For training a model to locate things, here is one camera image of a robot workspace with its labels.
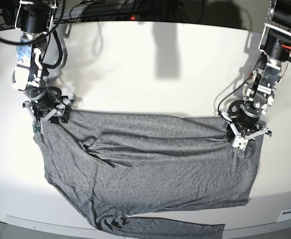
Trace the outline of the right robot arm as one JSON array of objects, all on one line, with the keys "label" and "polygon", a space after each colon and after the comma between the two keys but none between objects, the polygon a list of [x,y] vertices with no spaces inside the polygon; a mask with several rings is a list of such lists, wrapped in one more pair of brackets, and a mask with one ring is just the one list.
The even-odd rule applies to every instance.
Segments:
[{"label": "right robot arm", "polygon": [[[48,70],[57,68],[63,59],[60,39],[53,30],[58,5],[57,0],[21,0],[14,24],[23,35],[21,45],[16,47],[17,66],[13,73],[13,87],[28,97],[23,107],[30,111],[36,128],[44,121],[67,123],[71,106],[75,103],[75,100],[64,96],[58,87],[49,87],[44,80],[49,75]],[[50,36],[54,36],[59,52],[53,65],[43,63]]]}]

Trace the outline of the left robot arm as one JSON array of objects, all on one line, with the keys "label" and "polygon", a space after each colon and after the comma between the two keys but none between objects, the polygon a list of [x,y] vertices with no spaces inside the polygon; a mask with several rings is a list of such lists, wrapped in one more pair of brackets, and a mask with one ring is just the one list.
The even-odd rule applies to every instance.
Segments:
[{"label": "left robot arm", "polygon": [[291,63],[291,0],[270,1],[258,48],[261,55],[240,86],[242,99],[218,112],[234,136],[232,146],[241,150],[249,141],[272,134],[261,122],[261,116],[274,103],[274,91],[283,77],[282,63]]}]

